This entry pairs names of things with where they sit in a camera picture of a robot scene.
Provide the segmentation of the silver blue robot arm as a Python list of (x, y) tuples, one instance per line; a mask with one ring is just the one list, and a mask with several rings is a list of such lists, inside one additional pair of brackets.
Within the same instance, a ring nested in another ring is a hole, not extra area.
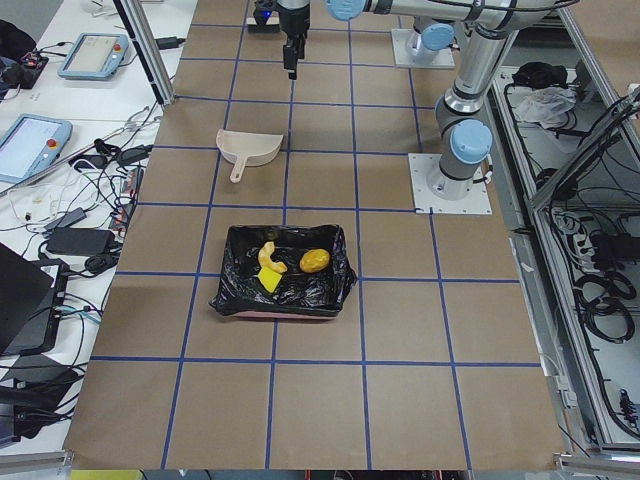
[(493, 138), (477, 114), (493, 81), (510, 38), (569, 1), (327, 1), (336, 20), (351, 22), (362, 14), (414, 19), (411, 50), (440, 51), (468, 29), (462, 41), (457, 76), (436, 104), (442, 157), (436, 178), (460, 186), (474, 176), (488, 156)]
[(416, 16), (408, 47), (414, 55), (423, 52), (438, 52), (448, 48), (454, 41), (455, 31), (449, 21)]

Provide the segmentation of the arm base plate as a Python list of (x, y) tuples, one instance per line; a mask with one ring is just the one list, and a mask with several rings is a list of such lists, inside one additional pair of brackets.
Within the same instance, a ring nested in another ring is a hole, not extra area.
[(429, 50), (423, 45), (421, 36), (412, 29), (392, 29), (391, 39), (396, 67), (442, 70), (455, 68), (451, 48)]
[(440, 154), (408, 155), (414, 211), (418, 214), (491, 215), (487, 182), (480, 168), (474, 177), (453, 180), (440, 169)]

